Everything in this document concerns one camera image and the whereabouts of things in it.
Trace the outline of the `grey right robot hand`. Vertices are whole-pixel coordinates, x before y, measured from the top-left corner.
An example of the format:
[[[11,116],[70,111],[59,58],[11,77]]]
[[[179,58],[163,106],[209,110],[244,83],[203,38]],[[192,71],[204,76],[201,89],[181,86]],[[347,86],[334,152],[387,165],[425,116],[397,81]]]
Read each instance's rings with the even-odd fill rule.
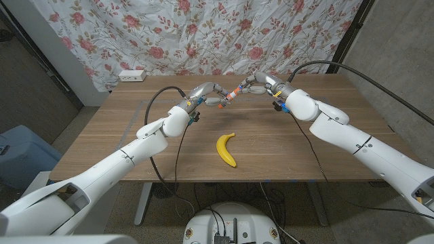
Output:
[[[273,75],[257,72],[241,82],[237,94],[262,95],[267,93],[275,98],[286,99],[295,90],[289,83],[284,83]]]

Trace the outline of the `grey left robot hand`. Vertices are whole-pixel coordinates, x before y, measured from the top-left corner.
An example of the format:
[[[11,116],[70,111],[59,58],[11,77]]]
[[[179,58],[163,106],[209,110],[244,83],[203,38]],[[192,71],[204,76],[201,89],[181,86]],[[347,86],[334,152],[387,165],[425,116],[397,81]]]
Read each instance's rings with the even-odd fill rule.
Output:
[[[217,93],[220,97],[206,98],[206,96],[212,92]],[[191,90],[178,106],[184,109],[187,113],[192,113],[203,102],[207,106],[226,106],[231,103],[230,99],[227,98],[228,95],[229,92],[223,87],[219,86],[219,84],[206,82]]]

